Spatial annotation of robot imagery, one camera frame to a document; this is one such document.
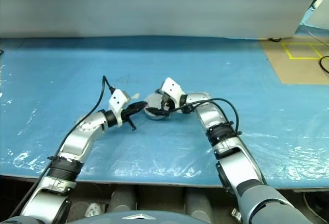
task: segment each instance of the round object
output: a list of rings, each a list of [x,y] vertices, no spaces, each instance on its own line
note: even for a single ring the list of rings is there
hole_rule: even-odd
[[[152,93],[148,97],[146,97],[145,101],[148,103],[146,105],[146,107],[144,108],[144,111],[145,111],[145,114],[147,117],[149,117],[152,120],[161,120],[161,119],[164,119],[165,117],[167,117],[165,115],[154,115],[154,114],[150,113],[149,111],[147,111],[148,107],[156,107],[156,108],[161,109],[162,95],[160,95],[158,93]]]

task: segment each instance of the yellow tape outline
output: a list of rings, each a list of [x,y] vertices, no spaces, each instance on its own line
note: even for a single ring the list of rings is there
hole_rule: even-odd
[[[294,57],[289,52],[286,45],[309,45],[319,57]],[[281,43],[281,46],[283,47],[286,54],[289,56],[290,60],[319,60],[320,58],[322,58],[322,55],[313,45],[324,45],[324,43]]]

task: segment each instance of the black cable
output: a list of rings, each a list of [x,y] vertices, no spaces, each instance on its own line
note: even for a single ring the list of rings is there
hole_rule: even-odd
[[[79,120],[79,122],[77,124],[75,124],[71,128],[71,130],[66,134],[66,136],[62,140],[61,144],[59,145],[57,151],[55,152],[54,156],[50,158],[50,162],[48,163],[48,165],[42,171],[42,173],[40,174],[40,176],[38,177],[38,179],[36,180],[36,182],[31,186],[31,188],[29,189],[29,191],[24,195],[24,197],[22,198],[22,200],[20,201],[20,203],[16,206],[16,208],[10,214],[9,218],[15,216],[15,214],[18,212],[18,210],[20,210],[23,207],[23,205],[25,204],[26,200],[30,197],[30,195],[32,194],[32,192],[35,190],[35,188],[40,183],[42,177],[46,174],[46,172],[50,168],[51,164],[56,160],[56,157],[57,157],[58,153],[60,152],[63,144],[65,143],[65,140],[67,139],[67,137],[74,131],[75,128],[77,128],[81,124],[82,121],[84,121],[89,115],[91,115],[96,110],[96,108],[98,107],[98,105],[100,104],[100,102],[101,102],[101,100],[103,98],[104,90],[105,90],[105,83],[107,84],[107,86],[109,87],[109,89],[114,89],[108,83],[108,81],[106,79],[106,76],[103,76],[103,78],[102,78],[102,90],[101,90],[101,93],[99,95],[99,98],[98,98],[98,101],[97,101],[96,105],[81,120]]]
[[[165,114],[169,114],[169,113],[173,113],[173,112],[175,112],[177,110],[180,110],[182,108],[189,107],[189,106],[192,106],[194,104],[197,104],[191,110],[191,111],[194,111],[201,104],[204,104],[204,103],[212,103],[212,104],[214,104],[223,113],[224,118],[227,121],[229,121],[227,119],[227,117],[226,117],[225,112],[223,111],[223,109],[217,103],[215,103],[214,101],[223,101],[223,102],[226,102],[227,104],[229,104],[231,106],[231,108],[233,109],[234,114],[235,114],[235,122],[236,122],[235,123],[235,132],[238,133],[238,131],[239,131],[239,115],[237,113],[237,110],[236,110],[236,108],[234,107],[234,105],[230,101],[228,101],[226,99],[223,99],[223,98],[212,98],[212,99],[209,99],[209,100],[195,101],[195,102],[191,102],[191,103],[188,103],[188,104],[184,104],[184,105],[182,105],[182,106],[180,106],[178,108],[174,108],[174,109],[171,109],[171,110],[161,110],[161,112],[163,112]]]
[[[326,73],[329,74],[329,70],[328,70],[328,69],[325,69],[325,67],[322,65],[322,60],[323,60],[324,58],[329,58],[329,55],[326,55],[326,56],[322,57],[322,58],[319,60],[319,65],[320,65],[320,67],[321,67],[321,69],[322,69],[323,71],[325,71]]]
[[[279,42],[279,41],[281,41],[281,39],[282,38],[276,38],[276,39],[275,38],[269,38],[270,41],[276,42],[276,43]]]

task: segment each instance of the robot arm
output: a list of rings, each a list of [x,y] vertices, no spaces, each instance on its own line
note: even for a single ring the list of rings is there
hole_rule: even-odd
[[[146,114],[168,116],[179,109],[188,114],[196,111],[217,160],[216,169],[223,187],[237,198],[240,212],[235,217],[243,223],[310,223],[278,191],[268,186],[251,153],[232,127],[221,108],[206,93],[185,94],[171,78],[167,78],[155,99],[161,108],[149,106]]]
[[[94,141],[107,127],[120,127],[128,122],[132,129],[136,126],[130,116],[146,106],[146,102],[136,102],[123,109],[130,97],[115,89],[109,100],[108,111],[98,111],[89,115],[66,138],[52,163],[47,175],[25,204],[21,215],[33,217],[46,224],[64,223],[70,209],[68,194],[76,186],[76,178],[93,148]]]

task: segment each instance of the blue mat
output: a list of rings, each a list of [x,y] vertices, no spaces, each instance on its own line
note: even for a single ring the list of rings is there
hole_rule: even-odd
[[[95,104],[101,77],[141,100],[172,77],[230,100],[268,183],[329,186],[329,87],[282,85],[258,41],[186,37],[6,39],[1,47],[0,173],[36,177]],[[108,108],[109,94],[100,105]],[[232,120],[230,108],[223,107]],[[79,180],[220,186],[195,114],[107,130]]]

